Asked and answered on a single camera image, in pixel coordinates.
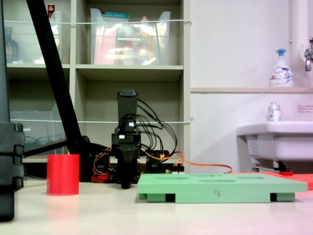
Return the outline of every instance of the tabletop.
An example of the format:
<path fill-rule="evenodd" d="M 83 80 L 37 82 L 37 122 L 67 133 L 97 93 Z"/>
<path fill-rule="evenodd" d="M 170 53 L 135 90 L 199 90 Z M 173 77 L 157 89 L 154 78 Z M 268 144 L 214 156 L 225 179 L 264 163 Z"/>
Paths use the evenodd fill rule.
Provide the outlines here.
<path fill-rule="evenodd" d="M 313 191 L 295 202 L 146 203 L 137 187 L 80 183 L 75 196 L 47 196 L 46 181 L 25 181 L 16 216 L 0 235 L 312 235 Z"/>

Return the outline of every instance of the soap dispenser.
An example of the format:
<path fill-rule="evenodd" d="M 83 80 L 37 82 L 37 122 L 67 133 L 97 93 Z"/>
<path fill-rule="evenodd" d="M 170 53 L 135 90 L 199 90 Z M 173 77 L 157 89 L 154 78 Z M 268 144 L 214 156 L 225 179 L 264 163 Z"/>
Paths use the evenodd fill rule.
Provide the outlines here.
<path fill-rule="evenodd" d="M 293 87 L 293 75 L 287 64 L 284 54 L 287 51 L 285 49 L 278 49 L 279 59 L 274 66 L 269 83 L 271 87 Z"/>

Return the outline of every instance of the red cylinder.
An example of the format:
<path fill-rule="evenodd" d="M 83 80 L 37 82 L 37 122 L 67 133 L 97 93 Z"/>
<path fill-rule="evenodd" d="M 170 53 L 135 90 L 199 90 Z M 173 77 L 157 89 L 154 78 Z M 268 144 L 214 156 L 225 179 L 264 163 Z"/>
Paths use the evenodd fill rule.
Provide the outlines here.
<path fill-rule="evenodd" d="M 79 154 L 50 154 L 47 161 L 47 195 L 79 193 Z"/>

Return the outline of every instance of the green box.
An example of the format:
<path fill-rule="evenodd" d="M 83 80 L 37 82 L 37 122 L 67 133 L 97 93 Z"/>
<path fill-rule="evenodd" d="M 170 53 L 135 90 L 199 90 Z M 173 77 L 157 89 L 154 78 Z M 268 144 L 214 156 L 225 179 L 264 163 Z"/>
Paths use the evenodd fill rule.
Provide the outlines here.
<path fill-rule="evenodd" d="M 176 203 L 256 203 L 294 201 L 307 183 L 266 174 L 143 174 L 139 199 Z"/>

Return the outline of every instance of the shelf board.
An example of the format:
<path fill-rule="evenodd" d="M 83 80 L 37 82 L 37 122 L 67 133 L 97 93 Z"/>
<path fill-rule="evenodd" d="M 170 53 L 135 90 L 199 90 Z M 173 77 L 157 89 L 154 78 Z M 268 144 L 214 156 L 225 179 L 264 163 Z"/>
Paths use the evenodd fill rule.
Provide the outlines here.
<path fill-rule="evenodd" d="M 31 156 L 23 158 L 23 163 L 47 163 L 47 156 Z M 139 161 L 141 163 L 146 163 L 146 157 L 140 157 Z M 175 163 L 177 159 L 169 159 L 165 163 Z M 117 159 L 115 157 L 110 157 L 110 163 L 116 164 Z"/>
<path fill-rule="evenodd" d="M 76 65 L 88 81 L 177 82 L 183 66 Z"/>
<path fill-rule="evenodd" d="M 69 81 L 69 64 L 62 65 L 66 81 Z M 45 65 L 7 64 L 10 81 L 48 81 Z"/>
<path fill-rule="evenodd" d="M 279 88 L 248 88 L 248 87 L 193 87 L 190 89 L 192 94 L 212 94 L 212 93 L 233 93 L 233 94 L 249 94 L 249 93 L 313 93 L 313 88 L 300 87 L 279 87 Z"/>
<path fill-rule="evenodd" d="M 178 5 L 180 0 L 87 0 L 88 3 L 127 5 Z"/>
<path fill-rule="evenodd" d="M 30 156 L 22 159 L 23 163 L 46 163 L 47 156 Z"/>

